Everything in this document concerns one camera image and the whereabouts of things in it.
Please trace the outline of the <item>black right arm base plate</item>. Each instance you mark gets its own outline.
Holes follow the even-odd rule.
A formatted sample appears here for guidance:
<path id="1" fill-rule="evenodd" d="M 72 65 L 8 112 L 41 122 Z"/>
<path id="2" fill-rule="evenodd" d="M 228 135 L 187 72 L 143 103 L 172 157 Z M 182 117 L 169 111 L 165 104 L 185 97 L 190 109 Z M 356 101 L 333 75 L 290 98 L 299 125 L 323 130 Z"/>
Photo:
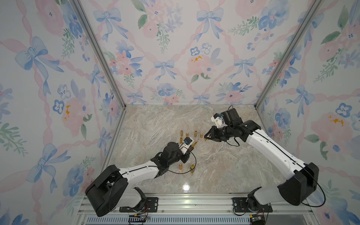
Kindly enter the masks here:
<path id="1" fill-rule="evenodd" d="M 247 197 L 233 197 L 232 205 L 235 213 L 258 213 L 258 212 L 273 212 L 273 208 L 270 204 L 259 205 L 259 204 L 248 204 Z"/>

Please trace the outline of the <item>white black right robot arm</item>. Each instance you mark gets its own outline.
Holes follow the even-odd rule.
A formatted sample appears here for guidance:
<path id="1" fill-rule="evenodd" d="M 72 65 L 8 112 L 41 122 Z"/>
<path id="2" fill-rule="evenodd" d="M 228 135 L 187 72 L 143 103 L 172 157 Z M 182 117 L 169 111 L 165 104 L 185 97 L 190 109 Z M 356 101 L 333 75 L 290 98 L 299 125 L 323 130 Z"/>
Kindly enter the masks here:
<path id="1" fill-rule="evenodd" d="M 319 168 L 314 163 L 306 164 L 274 142 L 254 121 L 243 122 L 236 119 L 224 122 L 212 118 L 215 123 L 205 139 L 227 142 L 230 138 L 240 138 L 261 152 L 284 176 L 285 182 L 268 187 L 258 187 L 247 195 L 247 204 L 252 211 L 262 205 L 283 202 L 298 206 L 317 189 Z"/>

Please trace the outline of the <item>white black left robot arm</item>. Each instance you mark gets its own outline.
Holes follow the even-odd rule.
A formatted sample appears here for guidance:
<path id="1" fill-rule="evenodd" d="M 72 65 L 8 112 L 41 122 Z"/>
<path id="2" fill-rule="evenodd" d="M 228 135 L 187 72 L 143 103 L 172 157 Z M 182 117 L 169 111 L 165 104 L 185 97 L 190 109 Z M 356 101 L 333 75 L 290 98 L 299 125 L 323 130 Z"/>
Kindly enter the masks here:
<path id="1" fill-rule="evenodd" d="M 146 208 L 147 197 L 135 184 L 155 179 L 169 172 L 179 161 L 186 163 L 197 141 L 191 137 L 182 143 L 169 142 L 152 159 L 134 167 L 108 166 L 85 190 L 96 215 L 103 217 L 117 207 L 140 211 Z"/>

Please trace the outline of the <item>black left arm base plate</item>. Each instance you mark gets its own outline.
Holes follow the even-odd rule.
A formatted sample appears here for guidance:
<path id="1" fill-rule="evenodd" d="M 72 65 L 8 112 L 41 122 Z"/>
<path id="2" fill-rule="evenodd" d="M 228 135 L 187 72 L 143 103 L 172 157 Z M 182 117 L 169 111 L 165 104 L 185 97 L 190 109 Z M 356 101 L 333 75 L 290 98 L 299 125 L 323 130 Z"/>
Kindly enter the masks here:
<path id="1" fill-rule="evenodd" d="M 130 207 L 120 207 L 119 212 L 123 213 L 140 213 L 140 212 L 149 212 L 155 213 L 158 211 L 158 197 L 148 197 L 146 200 L 142 200 L 138 206 L 135 208 Z"/>

